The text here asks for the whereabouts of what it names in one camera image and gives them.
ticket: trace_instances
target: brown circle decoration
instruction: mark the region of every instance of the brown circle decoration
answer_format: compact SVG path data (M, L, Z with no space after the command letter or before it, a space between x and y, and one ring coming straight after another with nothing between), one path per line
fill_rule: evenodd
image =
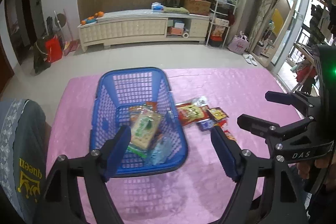
M59 24L61 25L61 27L63 27L65 25L65 23L67 22L67 18L65 17L64 14L61 14L61 13L57 14L57 17L58 17L58 20L59 20ZM56 24L57 27L59 27L56 17L55 17L55 24Z

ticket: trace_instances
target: pink bag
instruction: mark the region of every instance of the pink bag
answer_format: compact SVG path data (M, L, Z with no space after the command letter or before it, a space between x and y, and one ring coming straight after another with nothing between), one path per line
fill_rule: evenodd
M239 36L234 36L231 43L227 47L231 52L237 54L243 54L246 48L250 45L247 36L240 34Z

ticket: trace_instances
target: table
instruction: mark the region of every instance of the table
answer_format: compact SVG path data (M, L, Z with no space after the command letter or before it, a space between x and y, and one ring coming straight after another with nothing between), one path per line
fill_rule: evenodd
M242 113L283 126L300 120L292 106L267 102L268 90L282 92L265 68L165 70L175 102L205 95L210 107L228 113L229 130L242 149L268 158L263 138L238 127ZM95 92L101 75L73 78L59 103L52 126L46 173L58 155L69 158L89 152L89 135ZM204 224L218 220L234 190L235 183L225 175L211 144L210 132L197 125L184 128L189 147L186 162L176 171L138 178L113 178L106 184L125 224ZM81 202L87 222L95 218L85 189L78 178ZM258 179L255 196L263 187Z

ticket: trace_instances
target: shoe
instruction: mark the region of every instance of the shoe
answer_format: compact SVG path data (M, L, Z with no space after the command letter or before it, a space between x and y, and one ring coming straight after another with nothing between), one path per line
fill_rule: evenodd
M249 59L249 57L250 57L250 54L243 54L243 58L245 58L246 62L247 62L248 64L252 64L252 62L251 62L251 60Z
M248 59L251 61L250 64L253 64L255 66L257 66L257 61L255 60L255 58L250 54Z

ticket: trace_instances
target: metal shelf rack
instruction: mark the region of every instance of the metal shelf rack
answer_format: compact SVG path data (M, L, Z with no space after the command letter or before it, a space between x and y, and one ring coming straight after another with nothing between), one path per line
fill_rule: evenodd
M218 11L217 11L217 8L218 8L218 0L213 0L213 1L216 1L216 5L215 5L215 10L210 9L210 11L213 12L213 16L212 16L212 18L210 19L210 20L211 20L211 22L210 22L210 28L209 28L209 32L208 32L207 42L206 42L205 45L208 45L208 43L209 43L209 38L210 38L210 33L211 33L211 30L212 30L212 26L213 26L213 25L216 25L216 24L215 24L216 14L223 15L223 16L228 16L227 14L218 12ZM233 14L235 14L235 12L236 12L236 7L237 7L237 6L234 5L234 4L232 4L232 3L227 3L227 4L228 4L228 5L231 5L231 6L234 7ZM226 27L227 30L226 30L225 39L223 40L222 48L224 48L224 44L225 44L227 35L228 35L229 31L230 31L230 27L229 27L229 26L224 26L224 27Z

